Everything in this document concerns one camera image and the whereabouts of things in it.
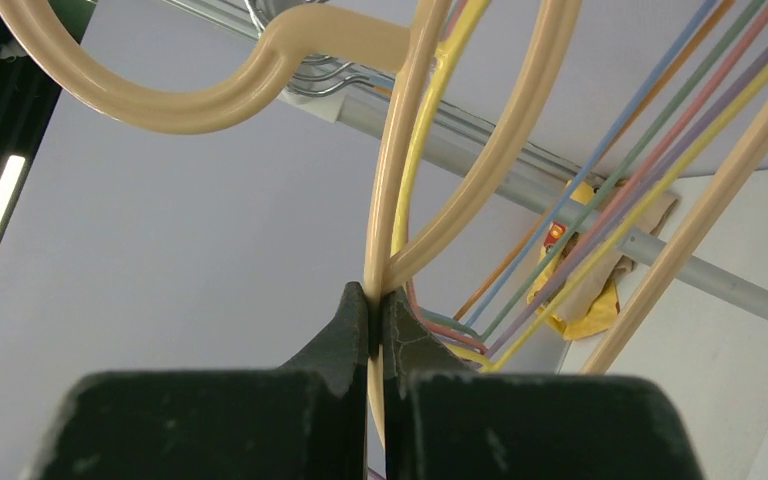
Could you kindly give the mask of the sage green hanger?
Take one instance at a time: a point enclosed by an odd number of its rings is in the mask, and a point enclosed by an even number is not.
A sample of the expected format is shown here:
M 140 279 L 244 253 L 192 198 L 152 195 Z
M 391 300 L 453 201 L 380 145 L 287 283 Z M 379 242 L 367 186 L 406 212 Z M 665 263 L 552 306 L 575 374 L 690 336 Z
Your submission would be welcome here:
M 736 21 L 733 25 L 731 25 L 730 30 L 726 32 L 726 35 L 721 38 L 721 40 L 725 41 L 723 45 L 720 45 L 723 48 L 728 47 L 730 45 L 730 42 L 733 41 L 734 37 L 740 33 L 747 25 L 749 20 L 752 20 L 753 17 L 757 14 L 759 9 L 762 5 L 764 5 L 767 1 L 751 1 L 749 5 L 744 9 L 744 11 L 741 12 L 741 14 L 736 18 Z M 679 92 L 676 93 L 676 95 L 673 97 L 672 100 L 670 100 L 670 103 L 665 107 L 665 109 L 659 113 L 658 117 L 653 121 L 653 123 L 648 127 L 646 132 L 643 134 L 643 136 L 638 140 L 638 142 L 634 145 L 634 147 L 629 150 L 628 154 L 623 158 L 622 162 L 617 166 L 616 170 L 614 170 L 611 174 L 611 176 L 607 177 L 606 180 L 603 181 L 601 186 L 599 187 L 599 191 L 597 193 L 610 193 L 611 189 L 614 184 L 618 184 L 617 182 L 620 181 L 621 178 L 625 176 L 625 173 L 627 170 L 630 169 L 630 167 L 637 161 L 640 154 L 643 152 L 643 150 L 648 146 L 648 144 L 651 142 L 651 140 L 654 138 L 654 136 L 660 131 L 660 129 L 663 128 L 664 124 L 669 120 L 669 118 L 675 113 L 678 106 L 680 106 L 686 99 L 686 97 L 689 95 L 689 93 L 695 88 L 695 85 L 698 84 L 699 79 L 696 79 L 696 77 L 688 78 L 685 84 L 681 87 Z M 557 213 L 560 211 L 560 206 L 565 205 L 564 202 L 567 202 L 567 200 L 571 201 L 571 195 L 572 190 L 574 188 L 571 188 L 570 185 L 568 187 L 565 187 L 566 190 L 562 191 L 560 200 L 553 200 L 552 203 L 545 209 L 543 215 L 540 217 L 539 220 L 544 220 L 546 217 L 553 221 L 555 216 L 557 216 Z M 508 312 L 512 305 L 514 305 L 518 300 L 513 299 L 511 300 L 510 305 L 508 305 L 505 312 Z M 448 317 L 440 317 L 443 320 L 451 320 L 450 322 L 446 323 L 443 322 L 443 324 L 439 324 L 438 322 L 434 321 L 437 317 L 432 318 L 432 316 L 427 316 L 426 314 L 430 315 L 432 312 L 430 311 L 424 311 L 420 316 L 420 320 L 422 321 L 423 325 L 431 329 L 432 333 L 440 334 L 445 339 L 458 341 L 463 343 L 464 345 L 467 345 L 469 348 L 474 348 L 476 350 L 481 350 L 484 352 L 486 350 L 484 345 L 484 342 L 487 341 L 489 336 L 493 333 L 493 331 L 499 326 L 500 322 L 504 319 L 505 315 L 507 313 L 501 312 L 499 316 L 496 318 L 496 320 L 493 321 L 492 325 L 488 326 L 487 329 L 482 334 L 476 333 L 471 327 L 464 326 L 464 324 L 458 324 L 452 319 L 449 319 Z

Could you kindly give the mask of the peach beige hanger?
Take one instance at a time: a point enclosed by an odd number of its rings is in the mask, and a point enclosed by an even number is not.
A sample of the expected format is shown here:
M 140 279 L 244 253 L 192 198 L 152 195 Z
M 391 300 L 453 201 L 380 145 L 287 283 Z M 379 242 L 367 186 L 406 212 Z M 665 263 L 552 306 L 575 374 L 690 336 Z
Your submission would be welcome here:
M 545 106 L 581 5 L 541 4 L 517 83 L 488 144 L 437 216 L 407 246 L 393 250 L 409 141 L 449 8 L 446 1 L 422 1 L 411 25 L 401 26 L 329 4 L 294 6 L 267 25 L 252 54 L 228 79 L 190 92 L 149 89 L 108 70 L 72 38 L 46 1 L 0 1 L 0 17 L 29 56 L 72 96 L 117 121 L 159 133 L 212 133 L 244 122 L 269 105 L 314 53 L 393 72 L 363 274 L 367 298 L 379 304 L 438 256 L 500 185 Z

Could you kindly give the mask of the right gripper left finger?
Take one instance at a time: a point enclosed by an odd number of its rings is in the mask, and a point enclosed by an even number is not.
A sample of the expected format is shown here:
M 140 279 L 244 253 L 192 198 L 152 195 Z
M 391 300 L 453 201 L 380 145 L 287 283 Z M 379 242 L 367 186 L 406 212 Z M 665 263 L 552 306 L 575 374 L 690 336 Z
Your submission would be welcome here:
M 362 479 L 368 307 L 274 369 L 107 371 L 66 393 L 30 479 Z

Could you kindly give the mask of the pink red hanger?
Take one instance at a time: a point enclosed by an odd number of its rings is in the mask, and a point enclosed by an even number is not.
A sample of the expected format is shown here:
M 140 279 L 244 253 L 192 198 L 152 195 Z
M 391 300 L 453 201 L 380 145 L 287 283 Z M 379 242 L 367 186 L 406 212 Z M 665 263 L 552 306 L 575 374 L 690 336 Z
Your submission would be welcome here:
M 698 84 L 696 84 L 695 88 L 692 90 L 697 92 L 696 97 L 694 97 L 692 102 L 690 102 L 687 105 L 681 117 L 679 117 L 676 120 L 676 122 L 673 124 L 670 130 L 662 137 L 661 141 L 651 150 L 649 156 L 646 157 L 646 164 L 645 164 L 646 167 L 652 166 L 656 161 L 661 159 L 661 157 L 667 151 L 667 148 L 670 147 L 673 144 L 673 142 L 675 142 L 679 134 L 681 134 L 687 128 L 687 125 L 689 124 L 689 122 L 697 115 L 698 111 L 706 104 L 710 96 L 714 93 L 714 91 L 717 90 L 719 85 L 722 83 L 723 78 L 728 75 L 729 71 L 733 68 L 734 64 L 743 56 L 743 52 L 749 46 L 751 46 L 751 44 L 757 38 L 759 33 L 765 28 L 767 23 L 768 23 L 768 1 L 761 6 L 761 8 L 757 12 L 757 14 L 753 17 L 753 19 L 749 20 L 746 27 L 734 37 L 733 41 L 730 42 L 730 45 L 728 45 L 728 47 L 723 48 L 720 46 L 725 43 L 725 41 L 721 39 L 715 44 L 714 48 L 707 54 L 707 56 L 703 59 L 700 65 L 689 77 L 689 78 L 696 77 L 696 79 L 699 79 Z M 526 291 L 533 284 L 534 280 L 537 278 L 537 275 L 543 271 L 543 269 L 549 263 L 550 260 L 552 260 L 553 258 L 555 258 L 557 255 L 561 253 L 564 246 L 578 231 L 578 228 L 585 224 L 585 221 L 587 220 L 587 218 L 589 218 L 590 214 L 596 211 L 596 208 L 600 205 L 600 202 L 604 200 L 608 194 L 601 193 L 601 192 L 597 193 L 596 196 L 594 196 L 593 199 L 588 204 L 582 207 L 582 210 L 572 220 L 563 220 L 560 218 L 560 211 L 557 213 L 557 216 L 555 216 L 555 218 L 553 219 L 555 221 L 553 222 L 562 223 L 566 227 L 565 233 L 559 239 L 560 243 L 558 244 L 558 246 L 552 249 L 552 253 L 549 256 L 545 257 L 542 261 L 538 263 L 534 273 L 531 274 L 531 276 L 521 286 L 521 288 L 517 291 L 513 299 L 518 300 L 522 295 L 526 293 Z M 445 316 L 441 316 L 433 312 L 430 315 L 428 314 L 426 315 L 432 316 L 432 318 L 437 317 L 436 319 L 434 319 L 434 321 L 438 322 L 441 325 L 443 324 L 443 322 L 448 323 L 451 321 L 451 320 L 448 320 L 448 321 L 443 320 L 440 317 L 445 317 Z M 482 352 L 481 350 L 476 350 L 474 348 L 473 349 L 475 350 L 476 354 L 481 354 L 483 356 L 489 357 L 496 350 L 498 350 L 501 347 L 501 345 L 502 345 L 501 341 L 498 341 L 491 348 L 488 348 L 485 345 L 482 345 L 486 347 L 486 350 L 484 352 Z

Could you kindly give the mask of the orange hanger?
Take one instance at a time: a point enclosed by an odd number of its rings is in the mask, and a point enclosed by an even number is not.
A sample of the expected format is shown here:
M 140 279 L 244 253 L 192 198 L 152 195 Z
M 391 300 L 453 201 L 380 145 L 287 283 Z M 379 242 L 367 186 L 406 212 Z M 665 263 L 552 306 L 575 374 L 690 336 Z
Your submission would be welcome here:
M 705 39 L 710 31 L 717 25 L 722 17 L 732 8 L 734 1 L 705 1 L 704 6 L 709 6 L 709 9 L 705 11 L 701 19 L 692 25 L 690 29 L 691 35 L 679 43 L 680 49 L 672 57 L 669 58 L 670 62 L 665 67 L 664 71 L 660 73 L 653 83 L 653 85 L 646 92 L 646 95 L 638 102 L 635 110 L 629 114 L 628 118 L 624 120 L 616 133 L 609 136 L 609 143 L 607 144 L 605 151 L 601 154 L 600 158 L 616 143 L 616 141 L 625 133 L 625 131 L 636 121 L 639 115 L 650 105 L 650 103 L 659 95 L 660 91 L 669 83 L 673 76 L 687 61 L 689 56 L 695 51 L 698 45 Z M 511 265 L 515 258 L 523 252 L 527 252 L 529 247 L 526 246 L 527 242 L 533 237 L 534 233 L 538 230 L 538 223 L 535 222 L 526 235 L 514 246 L 514 248 L 507 254 L 502 262 L 495 268 L 495 270 L 488 276 L 488 278 L 476 289 L 471 297 L 459 308 L 459 310 L 453 315 L 453 320 L 458 324 L 465 324 L 463 317 L 466 313 L 476 304 L 485 293 L 494 285 L 500 286 L 501 282 L 498 278 L 503 272 Z

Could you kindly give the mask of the purple hanger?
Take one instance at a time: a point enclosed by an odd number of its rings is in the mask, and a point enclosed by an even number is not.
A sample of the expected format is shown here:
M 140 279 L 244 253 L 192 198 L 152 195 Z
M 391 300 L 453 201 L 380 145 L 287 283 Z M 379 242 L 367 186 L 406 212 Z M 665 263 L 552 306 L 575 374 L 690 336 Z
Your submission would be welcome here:
M 585 277 L 596 269 L 623 235 L 628 233 L 640 216 L 664 193 L 707 146 L 768 83 L 768 46 L 749 67 L 711 105 L 702 117 L 678 140 L 672 149 L 656 156 L 648 167 L 641 167 L 617 194 L 611 204 L 600 214 L 592 228 L 576 245 L 526 307 L 492 345 L 496 354 L 509 343 L 510 337 L 521 328 L 525 320 L 539 307 L 542 312 L 498 359 L 484 368 L 486 372 L 498 371 L 536 332 L 547 322 L 560 305 L 574 293 Z

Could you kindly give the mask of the light blue hanger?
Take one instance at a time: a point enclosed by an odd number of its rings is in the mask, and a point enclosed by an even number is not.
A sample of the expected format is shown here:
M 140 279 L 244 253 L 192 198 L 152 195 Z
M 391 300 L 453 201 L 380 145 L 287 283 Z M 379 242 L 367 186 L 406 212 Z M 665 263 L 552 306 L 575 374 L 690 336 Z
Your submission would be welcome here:
M 683 29 L 678 34 L 677 38 L 670 44 L 669 48 L 661 56 L 659 61 L 655 64 L 655 66 L 649 72 L 645 80 L 637 88 L 634 95 L 631 97 L 631 99 L 629 100 L 627 105 L 624 107 L 624 109 L 621 111 L 621 113 L 618 115 L 618 117 L 614 120 L 613 124 L 610 126 L 606 134 L 597 144 L 594 151 L 587 157 L 585 164 L 576 172 L 576 175 L 572 178 L 572 184 L 570 185 L 571 188 L 575 188 L 576 186 L 578 186 L 579 184 L 585 181 L 587 175 L 593 170 L 593 168 L 596 166 L 598 161 L 602 159 L 600 158 L 600 156 L 605 151 L 605 148 L 609 143 L 609 136 L 611 134 L 616 133 L 619 127 L 624 122 L 624 120 L 627 119 L 629 114 L 635 110 L 638 102 L 646 95 L 646 92 L 653 85 L 655 78 L 664 71 L 665 67 L 670 62 L 669 58 L 672 57 L 675 53 L 677 53 L 678 50 L 680 49 L 679 43 L 683 40 L 686 40 L 691 35 L 690 29 L 692 28 L 692 25 L 698 22 L 701 19 L 701 17 L 704 15 L 705 11 L 709 9 L 709 6 L 703 5 L 704 2 L 705 1 L 703 1 L 700 4 L 699 9 L 693 14 L 693 16 L 690 18 L 688 23 L 683 27 Z M 490 304 L 490 302 L 495 298 L 495 296 L 499 293 L 499 291 L 507 282 L 507 280 L 514 273 L 514 271 L 519 266 L 519 264 L 524 260 L 526 254 L 533 248 L 533 246 L 540 239 L 540 237 L 535 237 L 535 235 L 539 234 L 544 228 L 549 226 L 551 222 L 552 220 L 549 219 L 548 217 L 546 217 L 544 220 L 537 221 L 538 230 L 534 233 L 533 237 L 526 244 L 526 246 L 529 247 L 529 250 L 527 252 L 520 253 L 515 258 L 515 260 L 511 263 L 511 265 L 498 278 L 498 280 L 501 282 L 500 286 L 494 285 L 488 290 L 488 292 L 485 293 L 485 295 L 481 299 L 481 302 L 478 304 L 476 309 L 472 312 L 471 316 L 465 321 L 464 326 L 472 327 L 474 325 L 474 323 L 479 319 L 479 317 L 485 311 L 485 309 Z

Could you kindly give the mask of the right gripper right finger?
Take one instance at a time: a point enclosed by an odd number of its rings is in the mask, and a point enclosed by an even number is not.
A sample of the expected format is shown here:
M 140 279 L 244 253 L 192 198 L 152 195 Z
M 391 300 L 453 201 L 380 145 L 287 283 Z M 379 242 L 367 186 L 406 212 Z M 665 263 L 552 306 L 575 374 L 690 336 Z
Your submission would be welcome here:
M 481 374 L 416 318 L 381 304 L 391 479 L 699 479 L 676 408 L 630 376 Z

